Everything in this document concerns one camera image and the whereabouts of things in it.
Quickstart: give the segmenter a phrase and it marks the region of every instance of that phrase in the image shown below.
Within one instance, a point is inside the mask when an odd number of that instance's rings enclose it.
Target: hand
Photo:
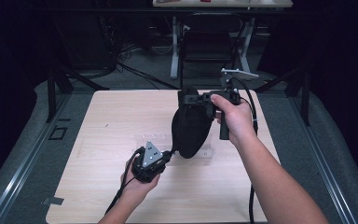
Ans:
[[[123,189],[120,200],[128,200],[134,206],[138,206],[146,197],[147,193],[156,187],[160,175],[156,177],[150,183],[143,183],[136,178],[131,171],[133,160],[131,161],[130,170],[127,173],[125,183],[130,183]],[[121,175],[121,182],[123,181],[124,174]]]
[[[252,123],[252,111],[249,104],[241,99],[240,105],[233,105],[224,97],[212,94],[212,103],[219,107],[226,116],[226,124],[229,128],[229,140],[234,146],[238,146],[238,140],[244,135],[255,136]],[[220,114],[217,114],[217,122],[220,123]]]

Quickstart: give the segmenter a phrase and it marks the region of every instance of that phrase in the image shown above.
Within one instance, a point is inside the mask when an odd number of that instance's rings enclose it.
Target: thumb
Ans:
[[[211,101],[214,105],[219,107],[223,112],[226,114],[235,108],[235,105],[233,105],[230,101],[226,100],[223,96],[212,94],[211,95]]]

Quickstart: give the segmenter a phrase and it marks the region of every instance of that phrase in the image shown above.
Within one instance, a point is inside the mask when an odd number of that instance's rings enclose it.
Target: dark background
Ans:
[[[47,2],[0,0],[0,167],[32,114],[34,87],[47,79],[52,60],[73,68],[115,67],[97,18],[83,18],[79,23],[76,16],[67,20],[60,17],[56,22],[61,26],[57,27],[47,17],[30,17],[22,10],[53,6],[59,1]],[[75,2],[80,5],[74,7],[95,6],[86,0]],[[145,1],[134,2],[149,6]],[[310,87],[337,123],[358,166],[358,1],[293,2],[289,10],[327,10],[334,14],[324,49],[309,70]],[[134,22],[123,21],[129,34],[142,30],[135,29],[137,26],[145,27],[140,23],[132,26]],[[258,69],[282,76],[297,67],[312,47],[314,34],[325,23],[328,21],[275,19]],[[147,37],[136,41],[147,48]],[[68,48],[79,49],[80,55]]]

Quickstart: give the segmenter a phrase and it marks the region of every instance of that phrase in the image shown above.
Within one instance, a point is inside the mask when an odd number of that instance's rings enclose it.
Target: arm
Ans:
[[[147,193],[157,185],[158,180],[159,175],[151,183],[142,183],[137,179],[133,179],[132,171],[129,170],[126,183],[129,181],[130,183],[123,189],[123,193],[115,206],[98,223],[125,223],[135,208],[145,199]]]
[[[257,138],[250,106],[245,102],[233,105],[215,94],[211,99],[225,112],[229,139],[241,156],[268,222],[327,223],[316,202]]]

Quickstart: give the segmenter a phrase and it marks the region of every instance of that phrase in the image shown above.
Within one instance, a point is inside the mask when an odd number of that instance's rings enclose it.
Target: person's right hand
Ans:
[[[229,140],[235,147],[238,146],[239,139],[255,135],[251,107],[245,100],[241,100],[240,105],[233,105],[217,94],[212,94],[211,100],[214,105],[225,112],[226,124],[229,128]],[[220,123],[220,114],[217,114],[217,121]]]

